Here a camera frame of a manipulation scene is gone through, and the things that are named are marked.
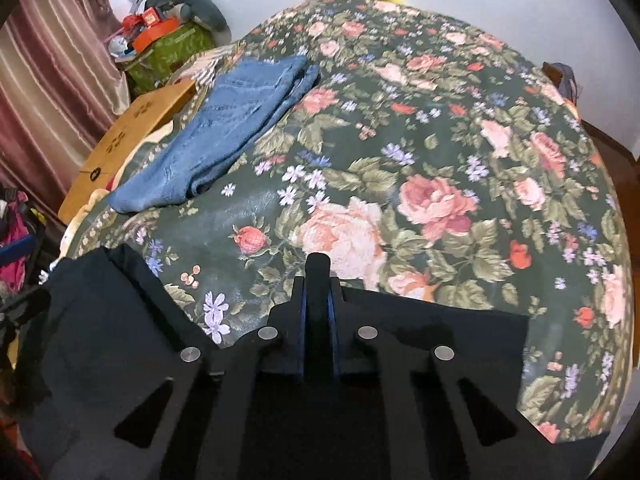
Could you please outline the red striped curtain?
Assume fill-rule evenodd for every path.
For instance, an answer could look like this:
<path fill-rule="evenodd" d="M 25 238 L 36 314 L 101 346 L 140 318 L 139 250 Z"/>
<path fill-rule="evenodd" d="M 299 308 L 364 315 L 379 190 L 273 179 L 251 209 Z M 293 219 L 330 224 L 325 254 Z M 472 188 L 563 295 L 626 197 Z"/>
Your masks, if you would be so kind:
<path fill-rule="evenodd" d="M 130 104 L 118 26 L 108 0 L 18 0 L 1 26 L 1 181 L 47 214 Z"/>

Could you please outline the green bag with clutter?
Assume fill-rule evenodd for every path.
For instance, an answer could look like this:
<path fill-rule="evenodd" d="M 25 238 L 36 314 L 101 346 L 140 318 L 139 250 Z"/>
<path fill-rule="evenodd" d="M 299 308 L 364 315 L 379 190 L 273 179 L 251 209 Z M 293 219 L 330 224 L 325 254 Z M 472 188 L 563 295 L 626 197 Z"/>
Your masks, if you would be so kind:
<path fill-rule="evenodd" d="M 154 41 L 132 61 L 120 66 L 133 98 L 163 87 L 193 55 L 215 47 L 212 34 L 195 23 Z"/>

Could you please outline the purple grey backpack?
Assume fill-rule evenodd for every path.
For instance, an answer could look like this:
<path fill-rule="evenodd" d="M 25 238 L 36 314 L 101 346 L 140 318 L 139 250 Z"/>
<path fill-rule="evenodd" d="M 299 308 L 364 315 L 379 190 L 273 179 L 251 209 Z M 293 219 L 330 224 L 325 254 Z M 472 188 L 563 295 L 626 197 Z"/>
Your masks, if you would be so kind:
<path fill-rule="evenodd" d="M 560 95 L 577 104 L 580 95 L 580 85 L 577 83 L 574 70 L 563 63 L 548 63 L 542 64 L 542 71 L 553 82 L 555 88 L 560 92 Z"/>

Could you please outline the cardboard box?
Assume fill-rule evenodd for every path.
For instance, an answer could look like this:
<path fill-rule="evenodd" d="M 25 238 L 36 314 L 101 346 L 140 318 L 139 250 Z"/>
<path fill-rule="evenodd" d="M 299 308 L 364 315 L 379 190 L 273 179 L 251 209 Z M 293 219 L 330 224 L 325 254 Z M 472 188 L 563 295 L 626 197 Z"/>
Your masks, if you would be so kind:
<path fill-rule="evenodd" d="M 81 166 L 58 210 L 58 218 L 69 224 L 80 207 L 88 202 L 91 193 L 111 182 L 138 143 L 170 122 L 194 93 L 194 82 L 185 80 L 135 98 Z"/>

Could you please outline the grey plush toy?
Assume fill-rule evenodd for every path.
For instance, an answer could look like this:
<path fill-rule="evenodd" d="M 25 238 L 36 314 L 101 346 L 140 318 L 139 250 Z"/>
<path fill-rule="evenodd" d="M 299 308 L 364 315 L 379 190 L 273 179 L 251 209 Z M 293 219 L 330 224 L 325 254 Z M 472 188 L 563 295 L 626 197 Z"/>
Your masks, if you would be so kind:
<path fill-rule="evenodd" d="M 232 35 L 227 20 L 212 0 L 145 0 L 144 8 L 154 8 L 175 15 L 183 23 L 199 24 L 212 34 L 218 46 L 231 42 Z"/>

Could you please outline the floral bed cover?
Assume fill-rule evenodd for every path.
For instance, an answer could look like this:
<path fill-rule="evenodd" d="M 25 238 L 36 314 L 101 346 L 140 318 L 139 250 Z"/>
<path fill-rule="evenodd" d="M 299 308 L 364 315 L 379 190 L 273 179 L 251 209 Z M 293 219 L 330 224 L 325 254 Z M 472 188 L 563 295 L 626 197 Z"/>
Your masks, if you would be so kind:
<path fill-rule="evenodd" d="M 303 55 L 313 88 L 182 205 L 105 200 L 66 255 L 128 244 L 222 346 L 266 322 L 306 257 L 345 285 L 530 318 L 518 406 L 551 442 L 608 431 L 628 385 L 631 261 L 613 182 L 533 63 L 449 16 L 308 0 L 224 59 Z"/>

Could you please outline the folded blue jeans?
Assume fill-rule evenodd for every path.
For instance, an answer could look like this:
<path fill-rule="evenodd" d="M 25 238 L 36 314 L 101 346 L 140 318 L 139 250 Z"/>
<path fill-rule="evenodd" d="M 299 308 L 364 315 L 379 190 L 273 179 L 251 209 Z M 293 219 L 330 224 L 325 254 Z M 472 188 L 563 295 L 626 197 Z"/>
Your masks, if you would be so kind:
<path fill-rule="evenodd" d="M 179 205 L 206 191 L 312 89 L 320 67 L 303 55 L 241 58 L 156 159 L 108 196 L 120 214 Z"/>

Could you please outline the pink clothes pile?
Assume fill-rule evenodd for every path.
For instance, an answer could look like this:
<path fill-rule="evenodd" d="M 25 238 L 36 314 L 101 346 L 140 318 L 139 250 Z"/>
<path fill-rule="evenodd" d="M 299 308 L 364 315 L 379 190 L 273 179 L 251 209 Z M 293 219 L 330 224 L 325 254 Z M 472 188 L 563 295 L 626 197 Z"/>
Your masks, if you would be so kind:
<path fill-rule="evenodd" d="M 44 223 L 27 195 L 1 187 L 1 298 L 17 294 L 44 233 Z"/>

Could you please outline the black pants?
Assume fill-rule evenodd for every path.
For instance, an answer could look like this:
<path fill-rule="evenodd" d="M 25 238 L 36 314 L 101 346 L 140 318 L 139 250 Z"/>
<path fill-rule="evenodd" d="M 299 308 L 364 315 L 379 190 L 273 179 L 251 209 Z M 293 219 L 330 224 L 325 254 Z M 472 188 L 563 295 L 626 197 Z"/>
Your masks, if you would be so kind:
<path fill-rule="evenodd" d="M 224 347 L 132 249 L 58 265 L 6 309 L 20 427 L 48 479 L 498 479 L 524 474 L 528 322 L 360 292 L 311 255 Z"/>

